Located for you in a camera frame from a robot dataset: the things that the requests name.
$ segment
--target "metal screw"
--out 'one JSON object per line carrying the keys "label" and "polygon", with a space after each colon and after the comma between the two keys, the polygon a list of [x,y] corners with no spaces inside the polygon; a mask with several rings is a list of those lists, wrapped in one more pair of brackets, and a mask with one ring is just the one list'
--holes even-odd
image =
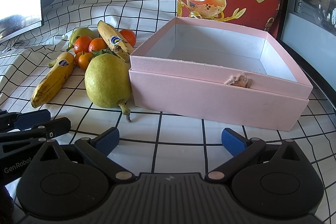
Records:
{"label": "metal screw", "polygon": [[132,177],[132,173],[128,171],[120,171],[115,174],[115,177],[120,180],[127,180]]}
{"label": "metal screw", "polygon": [[224,178],[224,174],[220,171],[212,171],[208,174],[208,178],[213,179],[213,180],[220,180]]}

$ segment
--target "banana stem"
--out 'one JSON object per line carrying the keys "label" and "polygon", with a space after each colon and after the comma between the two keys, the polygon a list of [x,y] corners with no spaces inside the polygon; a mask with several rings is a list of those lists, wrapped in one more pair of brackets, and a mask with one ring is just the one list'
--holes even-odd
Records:
{"label": "banana stem", "polygon": [[69,47],[66,49],[66,51],[70,51],[74,46],[73,45],[69,45]]}
{"label": "banana stem", "polygon": [[49,62],[49,64],[48,64],[48,68],[52,68],[52,67],[56,64],[56,62],[57,62],[57,59],[55,59],[55,60]]}
{"label": "banana stem", "polygon": [[119,45],[115,45],[113,49],[114,53],[118,55],[125,63],[130,63],[130,57]]}
{"label": "banana stem", "polygon": [[121,103],[118,102],[119,104],[118,103],[117,104],[120,106],[121,111],[123,112],[123,115],[126,116],[127,122],[131,122],[131,119],[129,117],[131,110],[128,107],[126,107],[124,100],[121,100],[121,101],[122,101]]}

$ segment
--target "banana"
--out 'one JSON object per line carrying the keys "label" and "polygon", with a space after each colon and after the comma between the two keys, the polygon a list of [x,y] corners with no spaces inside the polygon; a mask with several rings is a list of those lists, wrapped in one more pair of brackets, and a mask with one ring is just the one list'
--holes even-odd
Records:
{"label": "banana", "polygon": [[113,52],[121,58],[129,67],[131,67],[131,60],[129,54],[125,52],[119,45],[115,45],[113,48]]}
{"label": "banana", "polygon": [[76,29],[70,35],[69,47],[66,49],[66,51],[68,52],[69,50],[71,50],[74,47],[74,43],[76,42],[76,40],[83,35],[87,35],[88,37],[91,37],[92,39],[95,38],[95,34],[89,28]]}
{"label": "banana", "polygon": [[124,52],[131,54],[134,52],[134,48],[127,42],[127,40],[115,29],[115,27],[103,22],[98,22],[98,32],[104,39],[108,47],[113,51],[115,45],[119,45]]}
{"label": "banana", "polygon": [[30,99],[32,107],[37,108],[48,103],[56,95],[71,75],[74,63],[74,56],[69,52],[58,56],[56,64],[35,88]]}

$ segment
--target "white grid tablecloth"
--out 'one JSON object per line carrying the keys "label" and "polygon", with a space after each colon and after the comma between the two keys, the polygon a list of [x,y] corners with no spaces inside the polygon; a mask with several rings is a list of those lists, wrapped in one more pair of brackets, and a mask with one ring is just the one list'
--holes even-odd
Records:
{"label": "white grid tablecloth", "polygon": [[[68,46],[74,28],[97,32],[104,20],[118,29],[131,29],[139,46],[175,16],[176,0],[55,0],[44,10],[43,27],[0,45],[0,108],[9,112],[34,109],[30,97],[48,73],[48,63]],[[60,144],[91,138],[116,126],[119,145],[109,158],[138,175],[140,172],[200,172],[224,163],[232,156],[221,145],[221,132],[230,127],[241,135],[268,143],[296,140],[322,178],[325,194],[316,213],[326,223],[336,223],[336,117],[323,93],[314,87],[310,102],[290,132],[212,122],[143,109],[127,102],[132,123],[120,108],[102,109],[85,91],[84,71],[76,67],[50,103],[52,118],[68,117],[71,130],[56,138]],[[15,197],[17,180],[7,185]]]}

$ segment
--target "pear stem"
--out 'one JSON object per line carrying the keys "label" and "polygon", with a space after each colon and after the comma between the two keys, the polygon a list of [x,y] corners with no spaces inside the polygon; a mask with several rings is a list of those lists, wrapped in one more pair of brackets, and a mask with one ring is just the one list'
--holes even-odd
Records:
{"label": "pear stem", "polygon": [[131,113],[131,110],[130,110],[128,107],[126,107],[126,105],[125,105],[125,103],[123,102],[123,100],[122,100],[122,102],[119,103],[118,105],[120,106],[121,111],[123,112],[123,115],[126,116],[126,120],[127,120],[127,122],[131,122],[131,119],[130,119],[130,117],[129,117],[129,115],[130,115],[130,113]]}

